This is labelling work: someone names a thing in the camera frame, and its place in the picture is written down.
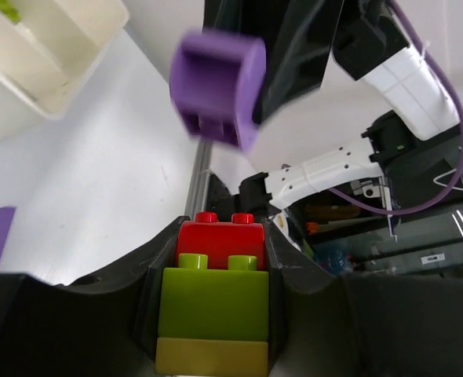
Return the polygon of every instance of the stacked lego bricks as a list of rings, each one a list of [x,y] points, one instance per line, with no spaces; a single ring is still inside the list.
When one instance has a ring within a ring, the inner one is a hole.
[[[165,375],[268,375],[268,272],[264,233],[251,214],[186,221],[175,266],[165,268],[155,371]]]

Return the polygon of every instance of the white robot arm segment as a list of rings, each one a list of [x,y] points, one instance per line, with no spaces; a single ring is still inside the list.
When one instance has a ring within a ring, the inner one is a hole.
[[[414,46],[400,50],[361,80],[383,96],[420,140],[460,122],[453,100]]]
[[[268,172],[264,179],[270,204],[283,210],[311,194],[350,181],[383,175],[380,165],[370,161],[374,153],[366,138],[359,138],[336,150],[295,167]]]

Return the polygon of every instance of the white wire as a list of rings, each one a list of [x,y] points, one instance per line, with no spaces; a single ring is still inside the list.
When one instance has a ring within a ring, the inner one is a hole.
[[[441,183],[439,182],[439,179],[441,178],[444,178],[446,177],[447,175],[450,175],[452,173],[454,173],[455,171],[457,171],[456,169],[452,169],[450,171],[447,171],[446,173],[442,173],[441,175],[438,175],[437,177],[435,177],[432,181],[438,185],[438,186],[442,186],[442,187],[446,187],[447,185],[445,185],[444,183]],[[453,190],[457,190],[457,191],[463,191],[463,188],[462,187],[453,187]]]

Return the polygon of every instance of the red lego brick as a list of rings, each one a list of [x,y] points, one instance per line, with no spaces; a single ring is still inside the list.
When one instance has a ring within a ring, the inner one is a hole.
[[[257,270],[264,271],[264,233],[262,224],[254,224],[252,214],[234,214],[231,222],[218,222],[216,214],[201,212],[195,221],[181,226],[177,239],[179,254],[205,254],[208,269],[227,269],[230,255],[257,258]]]

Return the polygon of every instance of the yellow lego brick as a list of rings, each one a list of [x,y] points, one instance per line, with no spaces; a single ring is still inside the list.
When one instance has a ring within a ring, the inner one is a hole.
[[[267,377],[268,343],[159,338],[155,372],[161,375]]]

